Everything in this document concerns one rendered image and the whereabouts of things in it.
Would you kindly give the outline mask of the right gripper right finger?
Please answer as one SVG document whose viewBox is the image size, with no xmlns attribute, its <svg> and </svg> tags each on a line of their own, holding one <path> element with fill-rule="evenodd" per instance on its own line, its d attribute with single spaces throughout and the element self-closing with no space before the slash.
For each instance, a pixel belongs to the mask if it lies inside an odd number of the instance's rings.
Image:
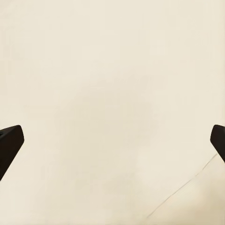
<svg viewBox="0 0 225 225">
<path fill-rule="evenodd" d="M 225 162 L 225 127 L 217 124 L 214 125 L 210 141 Z"/>
</svg>

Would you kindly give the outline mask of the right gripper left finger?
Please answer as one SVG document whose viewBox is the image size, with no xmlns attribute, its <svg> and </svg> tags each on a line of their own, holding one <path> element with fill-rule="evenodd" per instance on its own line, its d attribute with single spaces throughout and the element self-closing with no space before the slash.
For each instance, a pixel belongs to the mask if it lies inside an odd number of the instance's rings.
<svg viewBox="0 0 225 225">
<path fill-rule="evenodd" d="M 0 130 L 0 181 L 24 143 L 20 125 Z"/>
</svg>

